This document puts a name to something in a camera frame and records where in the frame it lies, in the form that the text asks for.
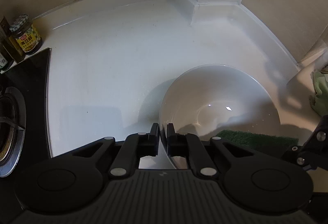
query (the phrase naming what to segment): white bowl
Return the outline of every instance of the white bowl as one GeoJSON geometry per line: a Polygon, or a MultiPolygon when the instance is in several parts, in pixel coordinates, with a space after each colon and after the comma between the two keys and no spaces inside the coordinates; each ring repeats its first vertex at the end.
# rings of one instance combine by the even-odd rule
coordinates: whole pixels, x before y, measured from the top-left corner
{"type": "MultiPolygon", "coordinates": [[[[161,134],[193,133],[207,141],[224,129],[278,135],[280,120],[269,94],[251,76],[226,65],[203,65],[179,76],[166,92],[159,116],[161,134]]],[[[178,168],[182,159],[175,158],[178,168]]]]}

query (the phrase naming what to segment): sponge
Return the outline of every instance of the sponge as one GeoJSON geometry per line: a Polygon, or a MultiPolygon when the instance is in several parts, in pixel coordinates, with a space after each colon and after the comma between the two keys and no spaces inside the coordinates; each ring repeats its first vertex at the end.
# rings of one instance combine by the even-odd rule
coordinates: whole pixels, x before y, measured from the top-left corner
{"type": "Polygon", "coordinates": [[[297,138],[269,136],[243,131],[223,130],[217,136],[277,158],[280,158],[287,148],[298,145],[297,138]]]}

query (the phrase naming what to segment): jar label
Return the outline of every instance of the jar label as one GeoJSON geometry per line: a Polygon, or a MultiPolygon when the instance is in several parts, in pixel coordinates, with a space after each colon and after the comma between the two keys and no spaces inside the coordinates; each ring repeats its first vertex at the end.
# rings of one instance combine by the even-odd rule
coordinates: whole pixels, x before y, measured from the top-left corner
{"type": "Polygon", "coordinates": [[[40,35],[33,25],[19,38],[16,39],[19,46],[24,52],[33,50],[33,48],[39,43],[40,35]]]}
{"type": "Polygon", "coordinates": [[[0,53],[0,69],[3,68],[5,65],[7,65],[7,60],[4,58],[4,56],[0,53]]]}

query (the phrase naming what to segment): jar lid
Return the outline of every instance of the jar lid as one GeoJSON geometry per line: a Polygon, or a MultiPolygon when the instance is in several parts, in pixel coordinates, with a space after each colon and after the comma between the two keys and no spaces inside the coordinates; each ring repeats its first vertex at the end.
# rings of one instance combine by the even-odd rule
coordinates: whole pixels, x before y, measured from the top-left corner
{"type": "Polygon", "coordinates": [[[12,32],[18,30],[20,27],[22,27],[26,21],[28,20],[28,14],[24,13],[22,15],[20,15],[15,22],[10,26],[10,30],[12,32]]]}

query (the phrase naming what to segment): sauce jar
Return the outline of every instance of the sauce jar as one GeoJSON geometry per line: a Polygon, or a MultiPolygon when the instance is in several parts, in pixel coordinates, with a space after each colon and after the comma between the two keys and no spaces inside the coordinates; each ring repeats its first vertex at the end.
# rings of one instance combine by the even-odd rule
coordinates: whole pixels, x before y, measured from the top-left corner
{"type": "Polygon", "coordinates": [[[13,37],[27,54],[31,55],[40,49],[42,38],[33,26],[28,14],[20,15],[10,26],[13,37]]]}

